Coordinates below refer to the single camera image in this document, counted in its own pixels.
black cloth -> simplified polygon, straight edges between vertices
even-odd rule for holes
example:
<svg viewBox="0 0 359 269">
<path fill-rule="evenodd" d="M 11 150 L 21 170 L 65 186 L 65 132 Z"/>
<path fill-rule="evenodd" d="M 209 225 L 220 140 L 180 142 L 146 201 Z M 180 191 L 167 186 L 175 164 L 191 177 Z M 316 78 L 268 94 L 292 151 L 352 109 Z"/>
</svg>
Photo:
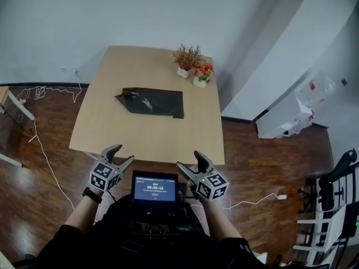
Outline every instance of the black cloth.
<svg viewBox="0 0 359 269">
<path fill-rule="evenodd" d="M 267 268 L 244 238 L 218 241 L 187 211 L 191 231 L 164 238 L 133 234 L 129 197 L 112 204 L 89 234 L 63 225 L 36 259 L 39 268 Z"/>
</svg>

person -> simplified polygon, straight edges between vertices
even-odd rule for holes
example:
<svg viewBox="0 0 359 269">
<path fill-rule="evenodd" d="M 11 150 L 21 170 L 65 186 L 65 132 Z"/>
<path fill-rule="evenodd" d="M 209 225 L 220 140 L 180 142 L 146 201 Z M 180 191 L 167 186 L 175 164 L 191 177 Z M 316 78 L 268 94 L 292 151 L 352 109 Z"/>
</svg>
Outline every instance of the person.
<svg viewBox="0 0 359 269">
<path fill-rule="evenodd" d="M 101 197 L 103 192 L 90 186 Z M 176 232 L 135 230 L 131 196 L 110 205 L 94 224 L 99 204 L 85 195 L 36 258 L 36 268 L 267 268 L 225 216 L 218 201 L 200 198 L 207 236 L 190 205 Z"/>
</svg>

screen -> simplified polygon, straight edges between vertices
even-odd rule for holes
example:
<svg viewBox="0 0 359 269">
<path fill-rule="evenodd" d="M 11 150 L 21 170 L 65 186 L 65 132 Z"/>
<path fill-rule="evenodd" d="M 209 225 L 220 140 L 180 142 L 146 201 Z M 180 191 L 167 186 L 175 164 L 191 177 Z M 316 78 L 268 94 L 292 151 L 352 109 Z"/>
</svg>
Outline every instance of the screen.
<svg viewBox="0 0 359 269">
<path fill-rule="evenodd" d="M 176 201 L 176 184 L 173 179 L 136 177 L 135 199 Z"/>
</svg>

white pot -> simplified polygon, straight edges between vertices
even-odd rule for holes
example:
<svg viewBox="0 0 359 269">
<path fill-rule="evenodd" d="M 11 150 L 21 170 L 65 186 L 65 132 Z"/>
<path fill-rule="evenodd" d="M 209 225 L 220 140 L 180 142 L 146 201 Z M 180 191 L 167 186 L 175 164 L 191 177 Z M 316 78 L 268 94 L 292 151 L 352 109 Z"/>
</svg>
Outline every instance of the white pot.
<svg viewBox="0 0 359 269">
<path fill-rule="evenodd" d="M 179 76 L 181 76 L 182 78 L 188 78 L 188 76 L 190 75 L 190 72 L 186 71 L 185 69 L 181 69 L 180 67 L 178 67 L 177 74 Z"/>
<path fill-rule="evenodd" d="M 193 78 L 193 84 L 196 86 L 196 87 L 206 87 L 207 86 L 207 81 L 200 81 L 198 79 L 198 77 L 194 77 Z"/>
</svg>

office chair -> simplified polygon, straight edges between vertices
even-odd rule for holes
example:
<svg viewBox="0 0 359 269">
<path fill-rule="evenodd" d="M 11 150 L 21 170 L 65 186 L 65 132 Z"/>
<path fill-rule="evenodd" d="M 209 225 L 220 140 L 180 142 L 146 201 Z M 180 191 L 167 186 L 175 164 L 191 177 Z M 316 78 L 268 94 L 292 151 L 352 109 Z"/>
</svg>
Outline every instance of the office chair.
<svg viewBox="0 0 359 269">
<path fill-rule="evenodd" d="M 311 206 L 311 210 L 309 212 L 312 212 L 317 196 L 321 197 L 319 199 L 319 203 L 321 203 L 321 208 L 323 211 L 333 209 L 335 196 L 342 196 L 342 198 L 344 198 L 343 187 L 339 189 L 338 192 L 334 192 L 333 182 L 337 181 L 341 177 L 345 177 L 348 174 L 348 167 L 356 160 L 357 152 L 355 151 L 355 149 L 349 150 L 345 154 L 343 154 L 333 171 L 323 175 L 319 179 L 319 193 L 314 190 L 315 182 L 313 182 L 312 179 L 307 179 L 307 185 L 309 186 L 310 191 L 305 192 L 301 189 L 298 189 L 298 193 L 302 193 L 305 200 L 304 208 L 303 210 L 299 210 L 299 213 L 304 213 L 309 207 L 309 205 Z"/>
</svg>

